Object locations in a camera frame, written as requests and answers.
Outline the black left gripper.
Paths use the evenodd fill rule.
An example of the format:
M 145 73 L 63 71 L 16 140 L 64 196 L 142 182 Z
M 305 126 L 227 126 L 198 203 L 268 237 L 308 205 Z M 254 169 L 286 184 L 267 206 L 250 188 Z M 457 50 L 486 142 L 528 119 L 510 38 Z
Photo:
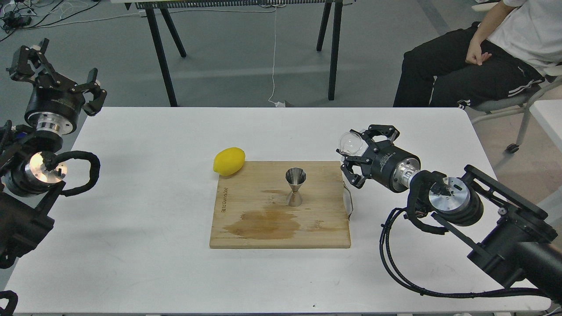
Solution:
M 90 70 L 86 83 L 74 85 L 68 91 L 47 88 L 62 84 L 61 75 L 45 56 L 49 42 L 48 38 L 44 38 L 38 46 L 21 46 L 14 53 L 12 65 L 7 68 L 7 72 L 14 81 L 36 86 L 24 114 L 25 121 L 30 126 L 37 127 L 40 121 L 51 118 L 59 127 L 58 134 L 66 135 L 76 131 L 81 110 L 87 116 L 95 116 L 101 111 L 107 91 L 101 88 L 97 80 L 98 68 Z M 92 94 L 92 100 L 86 102 L 83 96 L 85 93 Z

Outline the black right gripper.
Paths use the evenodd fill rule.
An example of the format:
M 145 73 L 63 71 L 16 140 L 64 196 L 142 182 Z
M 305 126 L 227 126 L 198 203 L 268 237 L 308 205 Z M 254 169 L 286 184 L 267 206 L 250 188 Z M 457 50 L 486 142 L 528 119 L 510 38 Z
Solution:
M 392 192 L 401 193 L 410 186 L 410 180 L 420 170 L 418 156 L 394 145 L 400 132 L 392 125 L 369 125 L 360 132 L 360 138 L 367 144 L 363 153 L 366 161 L 343 160 L 341 170 L 349 184 L 361 189 L 367 180 L 375 180 Z M 375 136 L 386 140 L 375 141 Z M 360 173 L 353 170 L 360 168 Z

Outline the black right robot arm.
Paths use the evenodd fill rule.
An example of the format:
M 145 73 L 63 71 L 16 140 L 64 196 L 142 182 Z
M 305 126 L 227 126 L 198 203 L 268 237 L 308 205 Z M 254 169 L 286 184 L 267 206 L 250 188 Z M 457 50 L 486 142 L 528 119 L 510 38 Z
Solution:
M 402 287 L 438 298 L 541 296 L 561 303 L 561 251 L 547 213 L 482 170 L 467 165 L 462 176 L 424 170 L 418 156 L 399 148 L 391 125 L 349 130 L 339 140 L 341 171 L 362 188 L 373 180 L 391 192 L 407 193 L 382 224 L 379 254 L 386 272 Z M 469 249 L 468 259 L 500 285 L 499 290 L 442 293 L 415 284 L 391 253 L 391 232 L 403 216 L 422 232 L 451 233 Z

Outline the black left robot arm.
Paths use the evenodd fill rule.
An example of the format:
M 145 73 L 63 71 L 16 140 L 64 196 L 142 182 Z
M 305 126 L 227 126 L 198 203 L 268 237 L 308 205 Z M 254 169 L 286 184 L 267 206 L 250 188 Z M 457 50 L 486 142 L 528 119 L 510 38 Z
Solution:
M 63 136 L 75 132 L 83 111 L 98 114 L 107 96 L 90 70 L 83 84 L 56 72 L 45 56 L 48 39 L 15 52 L 7 69 L 14 81 L 32 84 L 25 124 L 1 125 L 0 266 L 8 269 L 35 250 L 54 227 L 49 217 L 59 196 L 92 189 L 99 158 L 86 151 L 61 153 Z

